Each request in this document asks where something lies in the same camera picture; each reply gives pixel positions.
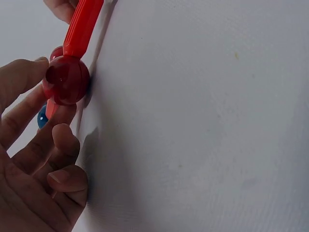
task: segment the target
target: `red plastic rod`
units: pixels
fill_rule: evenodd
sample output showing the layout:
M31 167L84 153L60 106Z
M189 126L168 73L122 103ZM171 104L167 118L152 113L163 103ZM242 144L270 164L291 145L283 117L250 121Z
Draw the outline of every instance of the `red plastic rod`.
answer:
M63 43L64 55L83 57L103 3L104 0L79 1Z

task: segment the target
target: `fingernail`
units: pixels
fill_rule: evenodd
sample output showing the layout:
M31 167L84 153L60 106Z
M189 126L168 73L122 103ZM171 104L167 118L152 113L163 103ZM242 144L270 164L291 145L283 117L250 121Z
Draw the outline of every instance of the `fingernail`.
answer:
M51 178L53 178L56 182L62 184L68 180L70 174L64 170L58 170L48 174Z
M40 57L35 59L35 62L42 62L42 61L48 61L48 59L46 57Z

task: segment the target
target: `glossy ball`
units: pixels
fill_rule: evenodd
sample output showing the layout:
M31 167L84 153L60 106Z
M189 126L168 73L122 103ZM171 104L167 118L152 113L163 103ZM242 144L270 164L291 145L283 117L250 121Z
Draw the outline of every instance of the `glossy ball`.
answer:
M41 129L45 124L48 122L48 118L45 115L46 112L46 105L42 107L42 109L38 113L38 126Z
M86 94L89 79L88 68L80 59L61 56L50 62L42 83L48 99L57 105L73 105Z
M57 57L63 56L63 46L56 47L50 55L49 61L54 60Z

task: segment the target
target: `red magnetic stick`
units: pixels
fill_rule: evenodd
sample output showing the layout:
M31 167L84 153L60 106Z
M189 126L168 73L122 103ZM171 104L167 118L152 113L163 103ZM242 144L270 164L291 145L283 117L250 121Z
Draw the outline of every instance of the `red magnetic stick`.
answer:
M104 0L80 0L63 49L58 47L51 54L43 89L47 98L57 105L76 104L86 94L90 75L80 59L88 48L103 3Z
M82 58L104 0L80 0L63 43L64 55Z

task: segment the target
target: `human hand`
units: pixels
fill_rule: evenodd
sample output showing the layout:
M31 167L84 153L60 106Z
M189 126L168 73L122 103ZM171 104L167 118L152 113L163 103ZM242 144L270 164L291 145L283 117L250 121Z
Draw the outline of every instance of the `human hand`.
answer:
M44 0L54 15L66 23L70 23L79 0Z
M45 76L48 60L16 60L0 68L0 114ZM61 106L12 158L7 150L46 101L39 85L0 124L0 231L70 232L87 198L87 176L74 165L80 144L69 124L75 106Z

